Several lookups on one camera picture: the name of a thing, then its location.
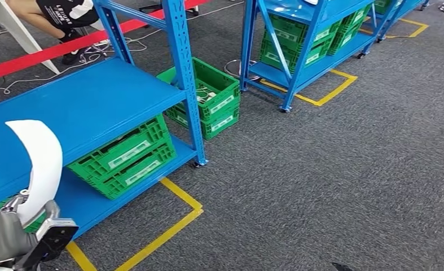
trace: red barrier rope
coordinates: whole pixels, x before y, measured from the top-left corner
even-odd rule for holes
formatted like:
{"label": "red barrier rope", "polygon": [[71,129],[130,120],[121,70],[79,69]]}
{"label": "red barrier rope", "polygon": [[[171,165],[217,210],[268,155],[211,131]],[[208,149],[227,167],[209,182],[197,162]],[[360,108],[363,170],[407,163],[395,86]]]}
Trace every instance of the red barrier rope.
{"label": "red barrier rope", "polygon": [[[195,6],[201,5],[208,0],[186,0],[185,1],[185,8],[193,8]],[[158,10],[150,15],[158,18],[163,19],[164,18],[164,11]],[[122,32],[126,33],[128,31],[135,30],[137,28],[143,27],[147,25],[146,23],[139,21],[139,20],[129,20],[122,24],[120,24],[120,27],[122,29]],[[97,32],[94,32],[92,34],[89,34],[87,36],[83,36],[81,38],[78,38],[73,41],[69,41],[63,44],[59,44],[53,47],[49,47],[47,49],[44,49],[42,51],[38,51],[32,54],[23,55],[19,58],[15,58],[6,62],[3,62],[0,64],[0,77],[9,75],[10,73],[20,71],[22,69],[29,68],[31,66],[40,64],[46,60],[50,60],[53,58],[57,58],[61,55],[67,54],[69,52],[75,51],[80,48],[91,46],[94,43],[97,43],[101,40],[104,40],[107,38],[107,35],[104,30],[100,30]]]}

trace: person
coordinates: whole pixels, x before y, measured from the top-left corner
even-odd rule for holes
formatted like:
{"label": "person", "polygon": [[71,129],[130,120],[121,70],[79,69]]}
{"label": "person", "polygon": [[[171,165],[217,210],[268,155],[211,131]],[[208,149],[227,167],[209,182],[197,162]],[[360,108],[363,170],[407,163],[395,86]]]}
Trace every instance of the person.
{"label": "person", "polygon": [[[6,2],[18,18],[58,38],[61,43],[81,37],[75,28],[86,27],[99,20],[92,0],[6,0]],[[85,49],[65,54],[62,63],[74,64]]]}

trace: shelf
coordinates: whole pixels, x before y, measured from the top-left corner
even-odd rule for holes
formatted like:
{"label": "shelf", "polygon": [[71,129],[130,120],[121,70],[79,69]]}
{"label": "shelf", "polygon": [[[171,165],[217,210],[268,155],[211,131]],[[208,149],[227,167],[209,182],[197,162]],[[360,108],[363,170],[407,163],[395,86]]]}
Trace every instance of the shelf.
{"label": "shelf", "polygon": [[67,165],[185,97],[185,91],[110,59],[1,102],[0,200],[26,188],[31,169],[6,121],[43,121],[58,136]]}
{"label": "shelf", "polygon": [[[320,15],[318,28],[332,25],[372,2],[374,0],[331,0]],[[269,13],[304,24],[310,24],[316,7],[301,0],[265,0],[265,5]]]}
{"label": "shelf", "polygon": [[[399,18],[403,18],[403,17],[405,17],[406,14],[408,14],[408,13],[411,12],[411,11],[413,11],[413,10],[416,8],[416,6],[421,5],[424,1],[423,1],[423,0],[407,0],[406,2],[407,2],[407,3],[405,3],[405,4],[401,7],[401,10],[400,10],[400,12],[399,12],[399,14],[398,14],[398,17],[396,18],[396,21],[397,21]],[[392,16],[395,12],[396,12],[396,9],[393,9],[393,10],[389,13],[389,16]],[[379,14],[379,13],[377,13],[377,14],[376,14],[376,19],[377,19],[377,20],[381,20],[381,19],[383,19],[384,16],[385,16],[385,14]]]}
{"label": "shelf", "polygon": [[[332,68],[339,65],[345,59],[356,54],[360,49],[362,49],[369,43],[374,42],[374,40],[375,38],[373,36],[358,32],[357,35],[343,48],[341,48],[335,55],[327,55],[315,64],[303,68],[300,72],[302,83],[299,84],[299,86],[297,86],[296,88],[304,88],[308,84],[318,79],[320,76],[330,71]],[[273,68],[272,66],[258,62],[251,66],[249,70],[250,72],[281,87],[289,87],[285,73],[277,68]]]}
{"label": "shelf", "polygon": [[180,139],[172,136],[172,142],[174,143],[177,157],[116,200],[104,197],[93,187],[79,179],[69,169],[64,168],[55,200],[61,209],[61,217],[74,219],[80,227],[74,238],[88,231],[111,213],[152,187],[162,177],[167,176],[195,157],[196,152]]}

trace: stacked crates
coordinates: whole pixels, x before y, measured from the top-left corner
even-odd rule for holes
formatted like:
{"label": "stacked crates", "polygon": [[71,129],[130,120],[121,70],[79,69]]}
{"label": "stacked crates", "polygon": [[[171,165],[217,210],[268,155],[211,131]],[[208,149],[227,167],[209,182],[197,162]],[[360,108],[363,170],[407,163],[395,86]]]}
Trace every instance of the stacked crates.
{"label": "stacked crates", "polygon": [[[3,201],[0,202],[0,209],[4,206],[4,204],[6,204],[6,202],[9,199],[5,199]],[[42,214],[38,219],[36,219],[34,222],[32,222],[29,226],[27,226],[25,228],[25,231],[27,233],[35,233],[37,232],[37,230],[41,227],[42,223],[44,222],[44,220],[46,219],[45,214]]]}
{"label": "stacked crates", "polygon": [[162,114],[85,155],[68,168],[116,199],[176,156]]}
{"label": "stacked crates", "polygon": [[[270,20],[287,61],[288,69],[293,73],[300,57],[309,25],[272,14],[270,14]],[[316,34],[305,62],[306,67],[313,65],[326,56],[340,23],[336,22]],[[280,58],[276,53],[275,46],[273,46],[267,30],[265,30],[263,35],[260,61],[272,67],[282,69]]]}
{"label": "stacked crates", "polygon": [[[206,140],[209,140],[238,121],[239,81],[200,59],[192,58],[192,62],[202,135]],[[172,83],[175,78],[175,68],[159,74],[157,78]],[[187,114],[183,103],[169,108],[165,114],[188,128]]]}
{"label": "stacked crates", "polygon": [[335,39],[328,50],[328,55],[335,55],[339,49],[353,39],[363,24],[364,18],[366,18],[370,8],[371,4],[353,14],[348,15],[341,21],[341,25],[338,28]]}
{"label": "stacked crates", "polygon": [[[391,4],[391,1],[395,0],[375,0],[376,13],[385,14],[386,11],[388,10],[389,4]],[[399,7],[399,5],[401,5],[401,2],[403,2],[403,0],[396,0],[396,1],[397,2],[393,10],[396,10],[396,8]]]}

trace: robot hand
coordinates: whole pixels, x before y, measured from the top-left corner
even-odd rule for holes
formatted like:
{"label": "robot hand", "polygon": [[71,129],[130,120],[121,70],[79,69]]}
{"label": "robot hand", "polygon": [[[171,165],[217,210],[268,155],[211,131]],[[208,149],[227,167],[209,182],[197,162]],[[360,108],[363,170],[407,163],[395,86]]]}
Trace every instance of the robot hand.
{"label": "robot hand", "polygon": [[78,226],[72,219],[58,218],[55,201],[45,206],[46,219],[35,233],[26,233],[16,213],[15,197],[0,210],[0,271],[38,270],[39,263],[55,259],[72,240]]}

